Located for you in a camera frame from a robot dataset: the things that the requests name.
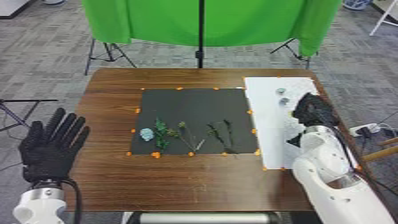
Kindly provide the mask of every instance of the black glove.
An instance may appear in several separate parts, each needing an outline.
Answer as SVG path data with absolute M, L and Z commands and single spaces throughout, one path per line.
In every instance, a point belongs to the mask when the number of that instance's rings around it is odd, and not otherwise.
M 86 118 L 77 119 L 73 113 L 61 123 L 65 115 L 66 110 L 59 108 L 45 128 L 43 122 L 34 121 L 29 136 L 22 141 L 24 178 L 33 183 L 70 178 L 75 156 L 89 136 L 89 127 L 84 127 Z
M 333 106 L 320 96 L 308 93 L 299 101 L 294 117 L 306 127 L 326 125 L 335 127 L 340 125 L 340 119 L 335 114 Z

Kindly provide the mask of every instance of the wooden table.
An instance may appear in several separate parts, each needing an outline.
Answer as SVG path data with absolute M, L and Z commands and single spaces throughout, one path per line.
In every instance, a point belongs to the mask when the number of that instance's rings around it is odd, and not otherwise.
M 127 156 L 143 88 L 232 88 L 244 76 L 312 77 L 301 69 L 102 69 L 79 114 L 93 129 L 73 178 L 86 211 L 306 211 L 313 210 L 292 171 L 264 171 L 255 154 Z M 68 192 L 73 210 L 75 196 Z

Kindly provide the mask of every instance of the orange tape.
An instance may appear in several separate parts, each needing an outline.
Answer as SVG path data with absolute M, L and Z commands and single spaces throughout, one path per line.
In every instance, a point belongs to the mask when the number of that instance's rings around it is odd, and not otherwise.
M 153 156 L 155 159 L 159 159 L 161 158 L 161 152 L 153 152 L 152 156 Z
M 262 156 L 262 150 L 260 149 L 256 150 L 255 155 Z
M 358 165 L 358 167 L 356 167 L 356 170 L 358 170 L 358 171 L 363 171 L 363 167 L 361 167 L 360 165 Z

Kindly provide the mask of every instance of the green backdrop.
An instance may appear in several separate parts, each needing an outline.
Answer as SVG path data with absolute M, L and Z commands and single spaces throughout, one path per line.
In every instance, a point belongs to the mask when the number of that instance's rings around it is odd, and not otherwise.
M 207 46 L 301 40 L 301 55 L 320 48 L 342 0 L 207 0 Z M 198 46 L 200 0 L 84 0 L 93 36 Z

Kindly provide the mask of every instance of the white sheet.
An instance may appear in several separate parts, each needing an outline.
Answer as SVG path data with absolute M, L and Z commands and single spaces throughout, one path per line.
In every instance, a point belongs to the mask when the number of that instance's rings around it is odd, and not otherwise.
M 287 143 L 304 131 L 304 125 L 292 117 L 297 102 L 308 92 L 319 94 L 310 78 L 248 77 L 248 98 L 253 109 L 255 127 L 267 169 L 292 169 L 294 159 L 303 154 L 301 148 Z M 283 98 L 290 99 L 287 105 L 280 104 Z

